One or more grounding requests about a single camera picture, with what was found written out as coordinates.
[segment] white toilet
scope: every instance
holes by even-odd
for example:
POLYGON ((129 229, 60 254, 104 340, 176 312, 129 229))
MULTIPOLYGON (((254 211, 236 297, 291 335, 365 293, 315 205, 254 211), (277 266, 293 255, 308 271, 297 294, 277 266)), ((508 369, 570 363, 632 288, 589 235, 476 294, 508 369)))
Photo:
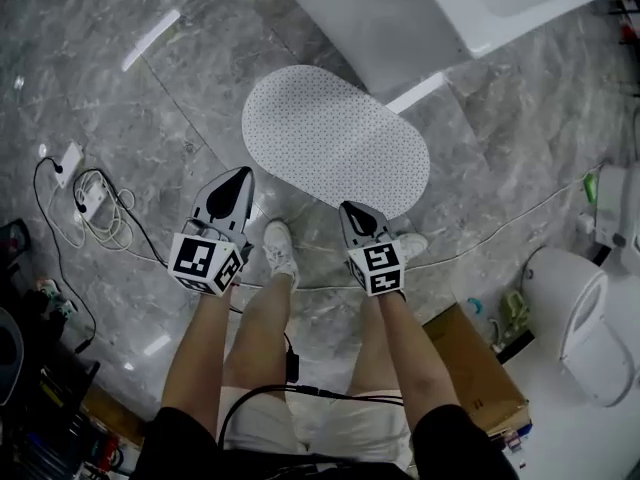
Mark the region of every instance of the white toilet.
POLYGON ((639 230, 640 164, 605 166, 598 182, 595 238, 613 252, 603 268, 545 247, 524 271, 532 332, 600 406, 619 403, 636 376, 627 344, 638 341, 640 330, 639 230))

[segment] person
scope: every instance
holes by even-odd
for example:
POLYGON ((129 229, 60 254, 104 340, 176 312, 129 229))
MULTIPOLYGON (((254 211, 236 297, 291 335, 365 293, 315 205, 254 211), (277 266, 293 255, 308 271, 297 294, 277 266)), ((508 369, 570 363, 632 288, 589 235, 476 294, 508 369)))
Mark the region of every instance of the person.
MULTIPOLYGON (((426 249, 420 235, 399 239, 407 261, 426 249)), ((231 289, 221 298, 200 298, 169 370, 162 407, 149 426, 134 480, 367 474, 401 479, 408 477, 404 471, 412 455, 423 478, 517 478, 502 452, 460 407, 444 363, 399 292, 364 298, 362 346, 347 394, 402 397, 404 407, 334 401, 307 449, 296 438, 284 393, 263 393, 233 413, 225 449, 219 450, 216 438, 231 406, 250 390, 285 384, 283 333, 300 275, 282 221, 267 226, 264 250, 271 280, 247 305, 224 362, 231 289)))

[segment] white sneaker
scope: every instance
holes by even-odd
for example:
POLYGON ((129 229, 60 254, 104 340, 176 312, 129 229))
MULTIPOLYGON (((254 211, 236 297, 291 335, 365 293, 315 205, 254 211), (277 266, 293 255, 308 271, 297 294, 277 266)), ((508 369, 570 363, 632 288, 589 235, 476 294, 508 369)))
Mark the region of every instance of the white sneaker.
POLYGON ((410 260, 422 254, 429 247, 429 241, 418 233, 406 233, 398 236, 400 247, 404 254, 404 261, 408 263, 410 260))
POLYGON ((291 276, 291 291, 295 291, 300 281, 298 265, 293 258, 293 242, 287 225, 281 220, 272 220, 264 230, 264 246, 271 275, 291 276))

